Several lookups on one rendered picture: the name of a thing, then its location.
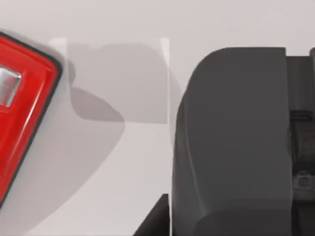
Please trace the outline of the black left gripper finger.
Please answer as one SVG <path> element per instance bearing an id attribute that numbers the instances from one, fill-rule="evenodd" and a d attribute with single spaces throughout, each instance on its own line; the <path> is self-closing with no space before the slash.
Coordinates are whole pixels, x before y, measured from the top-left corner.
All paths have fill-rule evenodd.
<path id="1" fill-rule="evenodd" d="M 169 236 L 169 195 L 162 194 L 133 236 Z"/>

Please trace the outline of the red stapler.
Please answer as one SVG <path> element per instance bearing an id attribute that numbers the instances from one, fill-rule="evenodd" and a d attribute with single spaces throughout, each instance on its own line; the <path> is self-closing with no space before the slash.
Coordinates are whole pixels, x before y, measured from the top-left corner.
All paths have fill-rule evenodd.
<path id="1" fill-rule="evenodd" d="M 62 75 L 61 60 L 0 31 L 0 210 Z"/>

